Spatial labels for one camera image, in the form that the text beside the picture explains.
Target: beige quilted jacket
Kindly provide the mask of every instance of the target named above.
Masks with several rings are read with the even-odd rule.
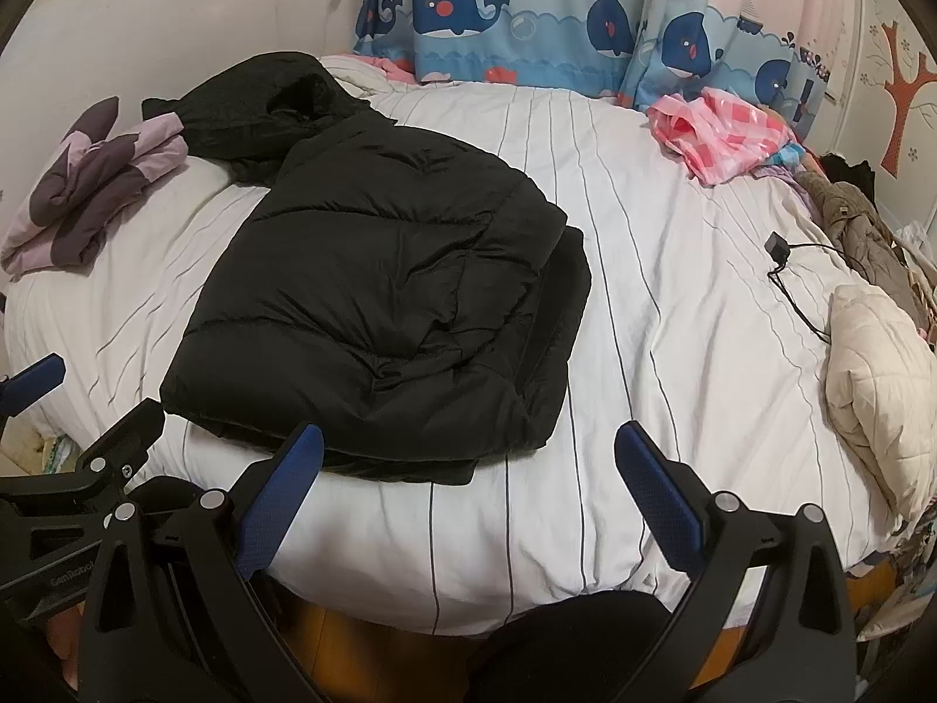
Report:
[[[882,288],[839,286],[826,403],[892,509],[917,521],[937,494],[937,357]]]

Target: blue gripper pad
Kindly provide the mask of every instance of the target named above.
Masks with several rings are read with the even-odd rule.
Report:
[[[270,567],[324,457],[322,431],[307,425],[241,517],[234,567],[242,579]]]
[[[64,380],[64,360],[50,354],[0,383],[0,416],[16,417]]]
[[[615,465],[670,567],[690,577],[701,572],[704,525],[668,472],[682,466],[669,462],[636,422],[615,436]]]

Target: whale print curtain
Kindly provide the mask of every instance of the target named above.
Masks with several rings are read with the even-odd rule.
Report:
[[[359,54],[420,81],[568,88],[646,110],[706,86],[770,105],[807,135],[844,0],[364,0]]]

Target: wooden floor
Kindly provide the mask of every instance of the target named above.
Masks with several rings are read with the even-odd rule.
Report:
[[[880,605],[895,589],[882,565],[848,583],[853,609]],[[302,667],[334,703],[459,703],[466,661],[478,640],[411,634],[297,602],[284,637]],[[744,629],[723,632],[697,683],[723,675]]]

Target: screw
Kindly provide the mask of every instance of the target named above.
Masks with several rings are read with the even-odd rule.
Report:
[[[732,492],[720,491],[720,493],[716,495],[716,507],[724,513],[734,513],[741,507],[741,502],[738,501],[738,497]]]
[[[823,523],[823,511],[816,505],[805,505],[804,517],[811,523]]]
[[[117,520],[130,520],[133,518],[133,514],[136,513],[137,508],[133,506],[133,502],[124,502],[123,504],[117,505],[117,509],[114,511],[114,517]]]
[[[216,510],[225,503],[225,493],[219,491],[218,489],[212,489],[211,491],[206,491],[201,495],[201,500],[199,500],[200,505],[205,508],[205,510]]]

